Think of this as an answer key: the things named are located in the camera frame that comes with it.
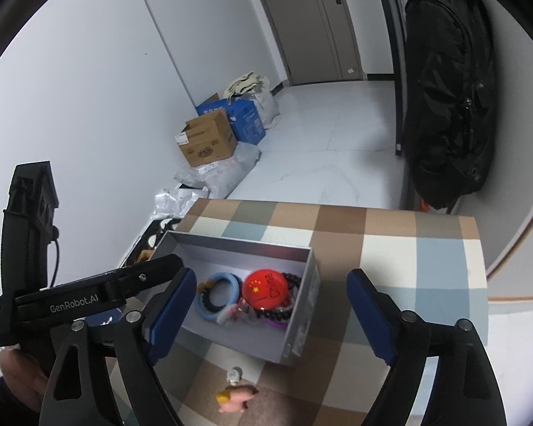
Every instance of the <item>white plastic bag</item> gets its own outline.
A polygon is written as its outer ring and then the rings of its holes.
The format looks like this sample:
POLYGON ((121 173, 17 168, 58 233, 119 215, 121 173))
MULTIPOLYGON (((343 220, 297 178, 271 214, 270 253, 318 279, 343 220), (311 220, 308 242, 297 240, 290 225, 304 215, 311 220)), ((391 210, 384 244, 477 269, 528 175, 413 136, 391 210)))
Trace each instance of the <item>white plastic bag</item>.
POLYGON ((224 199, 250 173, 259 156, 257 146, 239 142, 232 157, 197 168, 185 166, 174 179, 186 186, 209 189, 210 199, 224 199))
POLYGON ((209 190, 206 187, 180 189, 180 186, 181 184, 178 184, 174 189, 163 189, 156 195, 152 219, 183 219, 199 198, 208 198, 209 190))
POLYGON ((261 121, 265 129, 274 128, 278 124, 278 120, 274 118, 280 114, 279 105, 274 100, 274 96, 270 92, 270 81, 266 76, 259 77, 259 84, 253 91, 245 93, 242 98, 249 99, 254 102, 259 112, 261 121))

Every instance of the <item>door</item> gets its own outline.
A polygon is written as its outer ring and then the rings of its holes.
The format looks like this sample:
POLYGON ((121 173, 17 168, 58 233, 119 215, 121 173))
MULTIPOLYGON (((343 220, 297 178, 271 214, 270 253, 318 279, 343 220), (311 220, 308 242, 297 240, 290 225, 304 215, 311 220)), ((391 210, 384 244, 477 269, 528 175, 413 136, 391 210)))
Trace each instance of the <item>door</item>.
POLYGON ((359 80, 345 0, 263 0, 292 84, 359 80))

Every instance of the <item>black backpack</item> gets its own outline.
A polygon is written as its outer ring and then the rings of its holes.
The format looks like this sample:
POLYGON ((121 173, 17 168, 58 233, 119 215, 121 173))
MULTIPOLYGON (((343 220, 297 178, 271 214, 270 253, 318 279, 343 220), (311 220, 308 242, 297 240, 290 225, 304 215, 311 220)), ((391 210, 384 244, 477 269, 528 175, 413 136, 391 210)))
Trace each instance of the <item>black backpack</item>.
POLYGON ((433 208, 482 188, 494 152, 492 28, 481 0, 408 0, 405 152, 433 208))

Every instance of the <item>red lid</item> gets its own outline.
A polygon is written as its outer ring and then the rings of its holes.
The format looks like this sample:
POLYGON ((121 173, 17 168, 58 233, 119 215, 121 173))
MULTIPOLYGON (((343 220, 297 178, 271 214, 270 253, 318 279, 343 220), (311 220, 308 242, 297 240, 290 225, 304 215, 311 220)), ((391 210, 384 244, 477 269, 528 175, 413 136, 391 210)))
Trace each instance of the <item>red lid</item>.
POLYGON ((243 298, 254 309, 270 311, 280 306, 288 296, 288 282, 280 272, 261 269, 243 283, 243 298))

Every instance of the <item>table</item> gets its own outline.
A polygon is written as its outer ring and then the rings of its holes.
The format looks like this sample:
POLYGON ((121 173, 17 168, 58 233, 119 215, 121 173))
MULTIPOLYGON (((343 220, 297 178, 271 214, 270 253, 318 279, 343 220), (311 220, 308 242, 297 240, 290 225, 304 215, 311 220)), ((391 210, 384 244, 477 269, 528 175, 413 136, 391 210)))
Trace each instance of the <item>table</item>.
MULTIPOLYGON (((156 373, 186 426, 359 426, 388 367, 373 355, 345 294, 347 273, 357 267, 400 309, 442 324, 469 318, 487 344, 485 267, 473 218, 200 199, 177 230, 310 245, 322 280, 304 352, 294 367, 260 361, 180 332, 156 373), (225 388, 226 372, 235 366, 260 394, 244 414, 223 415, 214 395, 225 388)), ((410 425, 421 422, 435 364, 433 359, 427 362, 410 425)), ((135 425, 118 366, 111 382, 126 424, 135 425)))

